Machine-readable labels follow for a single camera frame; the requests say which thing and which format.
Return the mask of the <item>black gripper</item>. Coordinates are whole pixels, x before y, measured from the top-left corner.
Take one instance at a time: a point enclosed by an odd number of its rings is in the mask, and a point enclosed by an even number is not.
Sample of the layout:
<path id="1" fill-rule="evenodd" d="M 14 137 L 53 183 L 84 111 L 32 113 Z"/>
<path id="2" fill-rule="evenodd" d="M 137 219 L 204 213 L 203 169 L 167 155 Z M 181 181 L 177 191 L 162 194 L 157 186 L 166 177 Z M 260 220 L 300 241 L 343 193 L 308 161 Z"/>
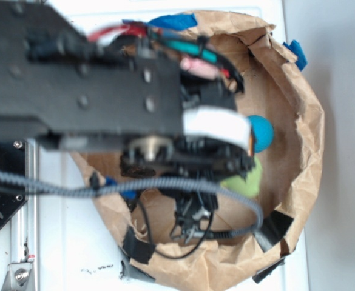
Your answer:
<path id="1" fill-rule="evenodd" d="M 129 164 L 152 168 L 161 180 L 182 176 L 196 182 L 194 190 L 164 191 L 175 200 L 171 239 L 231 239 L 255 230 L 200 227 L 218 209 L 217 197 L 204 192 L 209 183 L 244 178 L 255 166 L 252 125 L 237 112 L 230 90 L 219 82 L 160 87 L 155 93 L 128 89 L 119 96 L 119 114 L 127 141 L 122 156 Z"/>

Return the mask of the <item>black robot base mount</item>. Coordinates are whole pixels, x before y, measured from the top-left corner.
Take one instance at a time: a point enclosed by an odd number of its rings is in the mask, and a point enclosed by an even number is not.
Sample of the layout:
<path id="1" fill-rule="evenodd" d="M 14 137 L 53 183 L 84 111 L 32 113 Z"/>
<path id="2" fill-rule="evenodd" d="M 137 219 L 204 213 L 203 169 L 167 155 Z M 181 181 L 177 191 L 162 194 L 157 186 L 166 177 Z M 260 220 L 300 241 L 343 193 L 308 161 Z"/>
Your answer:
<path id="1" fill-rule="evenodd" d="M 17 175 L 27 174 L 27 154 L 25 141 L 0 142 L 0 171 Z M 0 191 L 0 230 L 25 204 L 25 188 L 9 185 L 8 190 Z"/>

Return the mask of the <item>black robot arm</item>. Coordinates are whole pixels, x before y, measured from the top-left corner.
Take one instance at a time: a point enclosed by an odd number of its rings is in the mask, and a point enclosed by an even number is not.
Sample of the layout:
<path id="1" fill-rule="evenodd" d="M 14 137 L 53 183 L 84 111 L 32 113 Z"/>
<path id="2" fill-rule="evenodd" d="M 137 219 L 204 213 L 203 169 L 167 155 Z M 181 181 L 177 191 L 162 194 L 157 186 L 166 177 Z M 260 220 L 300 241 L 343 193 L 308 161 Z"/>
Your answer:
<path id="1" fill-rule="evenodd" d="M 146 188 L 180 192 L 176 222 L 187 237 L 233 238 L 263 222 L 225 232 L 199 230 L 212 218 L 219 180 L 245 177 L 254 166 L 250 122 L 237 113 L 234 92 L 244 80 L 225 56 L 204 40 L 169 38 L 151 28 L 125 33 L 133 56 L 119 42 L 103 47 L 76 31 L 51 7 L 0 1 L 0 149 L 34 139 L 47 149 L 117 150 L 129 166 L 163 169 L 167 176 L 118 185 L 66 190 L 0 170 L 0 195 L 23 196 L 26 188 L 61 196 L 97 197 L 119 192 L 133 201 Z"/>

